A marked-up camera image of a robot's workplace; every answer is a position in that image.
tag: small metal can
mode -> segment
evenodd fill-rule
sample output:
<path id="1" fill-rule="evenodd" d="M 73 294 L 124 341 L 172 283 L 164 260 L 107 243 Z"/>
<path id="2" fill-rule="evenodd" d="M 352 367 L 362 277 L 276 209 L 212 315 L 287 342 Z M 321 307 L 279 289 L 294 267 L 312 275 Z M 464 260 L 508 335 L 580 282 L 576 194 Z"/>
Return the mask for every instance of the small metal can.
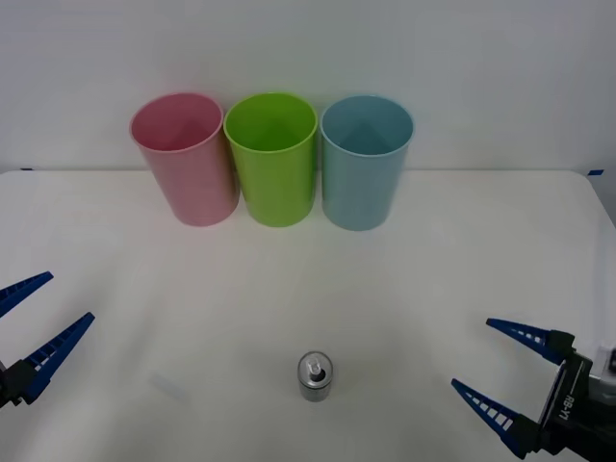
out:
<path id="1" fill-rule="evenodd" d="M 304 354 L 297 365 L 299 391 L 309 401 L 323 401 L 329 395 L 334 367 L 330 359 L 320 351 Z"/>

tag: plastic cup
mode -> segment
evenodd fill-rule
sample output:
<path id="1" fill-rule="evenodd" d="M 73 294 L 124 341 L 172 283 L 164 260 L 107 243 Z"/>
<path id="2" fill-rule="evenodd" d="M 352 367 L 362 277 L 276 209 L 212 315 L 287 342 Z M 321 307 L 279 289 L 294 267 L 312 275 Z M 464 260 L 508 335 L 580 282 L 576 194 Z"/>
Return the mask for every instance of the plastic cup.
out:
<path id="1" fill-rule="evenodd" d="M 147 103 L 130 123 L 131 136 L 171 210 L 189 225 L 218 223 L 238 205 L 223 117 L 220 105 L 208 96 L 174 93 Z"/>
<path id="2" fill-rule="evenodd" d="M 317 125 L 314 108 L 288 93 L 255 94 L 227 113 L 246 207 L 260 223 L 289 226 L 312 209 Z"/>
<path id="3" fill-rule="evenodd" d="M 325 215 L 352 231 L 383 223 L 413 135 L 411 115 L 386 98 L 352 96 L 325 110 L 321 133 Z"/>

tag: white table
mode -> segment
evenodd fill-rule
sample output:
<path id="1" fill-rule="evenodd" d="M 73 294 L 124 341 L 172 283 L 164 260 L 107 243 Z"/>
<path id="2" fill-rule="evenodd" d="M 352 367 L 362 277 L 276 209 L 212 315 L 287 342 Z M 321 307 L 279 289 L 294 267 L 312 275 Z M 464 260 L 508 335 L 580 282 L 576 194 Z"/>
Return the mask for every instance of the white table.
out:
<path id="1" fill-rule="evenodd" d="M 616 340 L 616 232 L 571 172 L 406 172 L 364 233 L 319 197 L 286 229 L 243 203 L 191 228 L 139 171 L 6 173 L 0 214 L 0 286 L 56 276 L 0 321 L 5 364 L 96 315 L 41 398 L 0 412 L 3 462 L 513 461 L 449 382 L 537 419 L 556 369 L 486 318 L 591 356 Z M 295 378 L 312 348 L 337 373 L 317 404 Z"/>

